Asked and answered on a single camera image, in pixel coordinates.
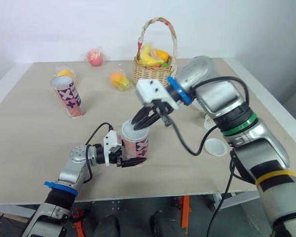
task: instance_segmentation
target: basket handle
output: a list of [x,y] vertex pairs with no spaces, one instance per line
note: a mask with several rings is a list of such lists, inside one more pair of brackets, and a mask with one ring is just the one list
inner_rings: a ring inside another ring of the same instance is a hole
[[139,60],[139,58],[140,58],[140,56],[139,56],[140,55],[140,49],[141,49],[141,47],[143,45],[145,31],[147,30],[149,25],[155,23],[156,21],[160,21],[160,22],[164,23],[170,29],[171,37],[172,37],[172,41],[173,41],[173,54],[172,54],[172,61],[171,61],[170,65],[173,66],[173,65],[175,65],[177,54],[178,54],[177,35],[176,35],[176,32],[174,31],[174,28],[171,25],[171,23],[169,21],[167,21],[163,17],[155,17],[155,18],[151,19],[150,21],[147,21],[146,24],[143,26],[142,33],[141,33],[141,35],[140,35],[140,37],[138,39],[138,43],[137,43],[138,51],[137,51],[136,58],[137,58],[137,60]]

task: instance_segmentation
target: wicker basket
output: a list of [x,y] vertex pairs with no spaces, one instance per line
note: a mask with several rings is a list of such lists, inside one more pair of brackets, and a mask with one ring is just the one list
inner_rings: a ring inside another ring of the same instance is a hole
[[[172,54],[172,57],[169,56],[169,59],[167,62],[169,66],[164,68],[148,67],[138,63],[138,60],[140,59],[140,49],[143,44],[145,31],[149,25],[151,25],[152,23],[155,23],[156,21],[160,21],[169,27],[171,36],[172,36],[172,41],[173,41],[173,54]],[[176,65],[177,54],[178,54],[177,35],[171,23],[166,19],[164,19],[163,17],[156,17],[151,19],[144,25],[142,29],[142,34],[138,39],[138,52],[136,57],[134,58],[133,82],[136,84],[139,79],[158,79],[162,84],[168,85],[169,84],[167,81],[168,76],[174,76],[177,71],[177,65]]]

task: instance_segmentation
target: beige tabletop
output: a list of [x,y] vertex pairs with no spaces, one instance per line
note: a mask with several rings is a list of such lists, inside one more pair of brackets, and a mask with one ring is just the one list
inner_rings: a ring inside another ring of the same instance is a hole
[[[182,67],[187,60],[178,60]],[[225,61],[214,59],[221,75],[236,76]],[[84,62],[34,63],[0,104],[0,203],[39,203],[69,158],[71,149],[83,145],[102,122],[119,132],[121,125],[142,107],[135,86],[121,92],[110,83],[120,66],[131,77],[132,61],[111,61],[92,68]],[[68,66],[77,72],[77,90],[86,114],[70,118],[50,85],[55,68]],[[268,109],[251,96],[251,107],[266,122],[287,150],[296,173],[296,144]],[[171,114],[183,137],[197,150],[206,132],[204,114],[194,106],[182,106]],[[92,143],[102,141],[103,128]],[[219,131],[210,137],[222,139]],[[222,192],[229,177],[229,155],[214,157],[205,150],[188,154],[172,127],[158,121],[150,128],[148,160],[142,167],[93,167],[93,180],[82,187],[77,200],[140,198]],[[255,190],[234,179],[230,191]]]

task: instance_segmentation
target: green ring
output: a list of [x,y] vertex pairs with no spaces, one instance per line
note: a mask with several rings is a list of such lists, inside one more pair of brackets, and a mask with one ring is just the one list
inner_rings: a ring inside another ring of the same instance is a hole
[[225,136],[230,136],[230,135],[232,135],[232,134],[235,134],[235,133],[241,131],[242,129],[248,127],[249,125],[251,125],[256,119],[257,119],[257,115],[256,115],[255,113],[253,113],[253,114],[251,115],[251,117],[248,118],[248,120],[244,121],[244,122],[243,122],[242,124],[240,124],[239,126],[236,126],[236,127],[234,127],[233,129],[228,130],[228,131],[226,131],[226,132],[222,132],[222,133],[223,133],[223,135],[225,135]]

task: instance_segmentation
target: yellow tape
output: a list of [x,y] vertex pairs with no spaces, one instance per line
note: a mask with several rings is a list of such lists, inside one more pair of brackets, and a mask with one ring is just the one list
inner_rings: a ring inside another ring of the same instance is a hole
[[276,171],[269,172],[269,173],[259,177],[256,180],[256,187],[258,187],[260,185],[260,183],[262,183],[266,179],[269,179],[269,178],[272,178],[272,177],[278,176],[278,175],[283,175],[283,174],[288,174],[288,175],[292,175],[292,176],[296,177],[296,174],[291,172],[290,170],[276,170]]

